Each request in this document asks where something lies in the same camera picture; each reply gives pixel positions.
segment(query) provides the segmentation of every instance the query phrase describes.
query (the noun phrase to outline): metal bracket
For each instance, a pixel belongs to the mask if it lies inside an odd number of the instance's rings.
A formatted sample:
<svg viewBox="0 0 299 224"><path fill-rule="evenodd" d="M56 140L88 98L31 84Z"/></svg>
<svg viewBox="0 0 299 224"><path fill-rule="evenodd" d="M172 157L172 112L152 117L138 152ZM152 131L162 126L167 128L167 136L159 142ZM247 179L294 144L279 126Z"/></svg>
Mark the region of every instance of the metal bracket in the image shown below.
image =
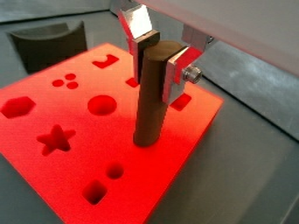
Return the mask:
<svg viewBox="0 0 299 224"><path fill-rule="evenodd" d="M119 12L119 21L123 25L130 53L134 55L135 81L140 83L144 49L160 40L160 32L152 30L147 8L139 4L131 9Z"/></svg>
<svg viewBox="0 0 299 224"><path fill-rule="evenodd" d="M182 41L204 52L216 42L212 36L194 29L187 24L183 25Z"/></svg>
<svg viewBox="0 0 299 224"><path fill-rule="evenodd" d="M196 83L202 77L202 70L192 62L202 56L202 52L194 47L184 47L167 61L163 102L168 105L180 97L186 81Z"/></svg>
<svg viewBox="0 0 299 224"><path fill-rule="evenodd" d="M120 9L118 17L127 35L130 53L134 55L135 81L140 83L144 49L158 44L160 32L152 30L147 8L142 4L135 5L126 1L126 8ZM199 81L202 70L192 65L192 62L202 56L202 52L192 46L184 47L167 61L163 84L164 103L171 104L180 97L186 81L191 83Z"/></svg>

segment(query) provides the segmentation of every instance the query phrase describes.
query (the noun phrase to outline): square hole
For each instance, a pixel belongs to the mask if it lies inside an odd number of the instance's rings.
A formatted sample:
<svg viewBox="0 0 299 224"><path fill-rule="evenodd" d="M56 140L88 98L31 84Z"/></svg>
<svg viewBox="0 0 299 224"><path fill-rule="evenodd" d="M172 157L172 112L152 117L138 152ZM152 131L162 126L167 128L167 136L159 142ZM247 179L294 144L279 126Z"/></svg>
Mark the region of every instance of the square hole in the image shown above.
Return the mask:
<svg viewBox="0 0 299 224"><path fill-rule="evenodd" d="M138 82L136 82L136 80L135 80L135 78L131 78L131 79L128 79L127 81L126 81L126 84L131 87L131 88L135 88L135 87L138 87Z"/></svg>
<svg viewBox="0 0 299 224"><path fill-rule="evenodd" d="M192 98L187 94L182 94L182 96L171 104L171 107L178 111L183 111L191 100Z"/></svg>
<svg viewBox="0 0 299 224"><path fill-rule="evenodd" d="M91 205L96 205L104 198L108 189L99 183L98 180L90 182L83 190L83 197Z"/></svg>

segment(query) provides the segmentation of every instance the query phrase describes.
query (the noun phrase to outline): screw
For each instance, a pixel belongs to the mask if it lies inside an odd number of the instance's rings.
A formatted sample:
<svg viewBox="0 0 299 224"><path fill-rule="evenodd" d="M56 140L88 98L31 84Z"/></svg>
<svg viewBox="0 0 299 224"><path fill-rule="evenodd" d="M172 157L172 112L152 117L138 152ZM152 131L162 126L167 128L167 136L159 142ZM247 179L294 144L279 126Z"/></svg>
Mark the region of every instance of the screw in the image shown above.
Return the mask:
<svg viewBox="0 0 299 224"><path fill-rule="evenodd" d="M202 70L195 65L188 65L183 69L183 79L192 84L198 83L202 78Z"/></svg>
<svg viewBox="0 0 299 224"><path fill-rule="evenodd" d="M212 42L212 40L214 40L214 37L210 36L210 37L208 37L208 44Z"/></svg>

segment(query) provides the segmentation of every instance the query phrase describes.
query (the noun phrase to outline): black curved object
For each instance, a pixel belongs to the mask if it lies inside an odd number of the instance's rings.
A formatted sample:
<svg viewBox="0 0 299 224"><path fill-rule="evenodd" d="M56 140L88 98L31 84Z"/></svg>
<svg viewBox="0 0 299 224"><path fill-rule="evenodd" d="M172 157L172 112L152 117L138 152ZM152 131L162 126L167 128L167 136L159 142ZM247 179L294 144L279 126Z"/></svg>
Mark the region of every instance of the black curved object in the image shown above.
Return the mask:
<svg viewBox="0 0 299 224"><path fill-rule="evenodd" d="M28 74L88 50L83 22L74 30L67 24L54 24L9 32L9 36Z"/></svg>

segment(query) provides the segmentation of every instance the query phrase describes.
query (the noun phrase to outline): circular hole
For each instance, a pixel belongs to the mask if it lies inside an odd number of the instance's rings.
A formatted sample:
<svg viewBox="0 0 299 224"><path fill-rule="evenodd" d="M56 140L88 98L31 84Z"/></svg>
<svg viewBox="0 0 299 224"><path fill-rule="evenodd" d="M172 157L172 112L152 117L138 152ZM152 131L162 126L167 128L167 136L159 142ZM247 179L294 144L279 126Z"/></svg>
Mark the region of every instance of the circular hole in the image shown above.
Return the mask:
<svg viewBox="0 0 299 224"><path fill-rule="evenodd" d="M72 81L71 83L68 83L67 87L68 89L75 89L79 86L79 83L76 81Z"/></svg>
<svg viewBox="0 0 299 224"><path fill-rule="evenodd" d="M114 163L107 167L107 176L111 179L122 178L123 174L124 174L124 168L122 164Z"/></svg>
<svg viewBox="0 0 299 224"><path fill-rule="evenodd" d="M55 80L51 84L58 88L58 87L63 86L64 81L63 80Z"/></svg>
<svg viewBox="0 0 299 224"><path fill-rule="evenodd" d="M72 81L76 79L76 74L75 73L68 73L64 76L66 80Z"/></svg>
<svg viewBox="0 0 299 224"><path fill-rule="evenodd" d="M88 101L88 112L95 116L106 116L115 112L118 103L108 95L95 96Z"/></svg>

